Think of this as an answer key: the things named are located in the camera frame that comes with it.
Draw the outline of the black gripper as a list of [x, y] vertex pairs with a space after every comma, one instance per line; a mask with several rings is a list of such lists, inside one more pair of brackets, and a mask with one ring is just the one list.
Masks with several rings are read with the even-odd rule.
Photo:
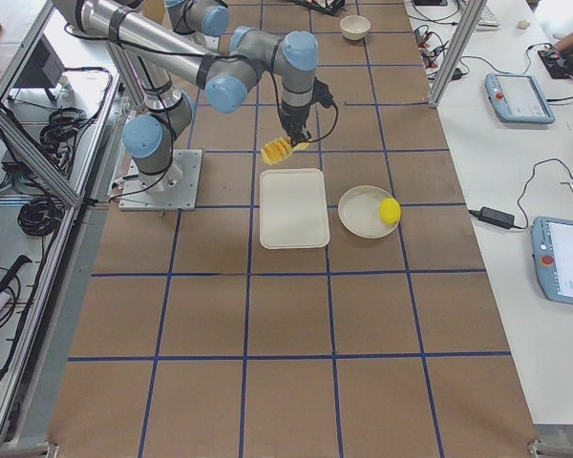
[[279, 118], [289, 139], [311, 139], [307, 128], [309, 107], [280, 107]]

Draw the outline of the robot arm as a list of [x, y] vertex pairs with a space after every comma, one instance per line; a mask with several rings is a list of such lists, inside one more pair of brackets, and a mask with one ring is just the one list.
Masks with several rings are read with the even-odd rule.
[[200, 32], [219, 37], [228, 28], [229, 11], [224, 1], [165, 0], [172, 30], [180, 35]]
[[280, 36], [239, 27], [228, 51], [220, 53], [196, 38], [226, 32], [229, 11], [221, 1], [168, 1], [169, 26], [147, 18], [141, 1], [56, 1], [54, 6], [78, 35], [105, 42], [119, 71], [131, 72], [143, 95], [145, 112], [126, 125], [122, 137], [138, 168], [140, 192], [157, 195], [181, 181], [174, 149], [195, 117], [189, 88], [229, 114], [269, 74], [282, 83], [276, 95], [285, 136], [263, 147], [265, 160], [279, 161], [309, 143], [307, 121], [318, 98], [319, 51], [310, 32]]

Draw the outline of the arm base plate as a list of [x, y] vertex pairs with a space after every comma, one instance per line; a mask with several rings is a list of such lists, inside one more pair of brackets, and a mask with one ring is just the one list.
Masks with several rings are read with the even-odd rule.
[[202, 169], [203, 150], [175, 150], [167, 174], [148, 191], [145, 188], [159, 179], [138, 173], [131, 159], [129, 175], [136, 175], [124, 183], [125, 197], [119, 199], [122, 211], [192, 211], [196, 208]]

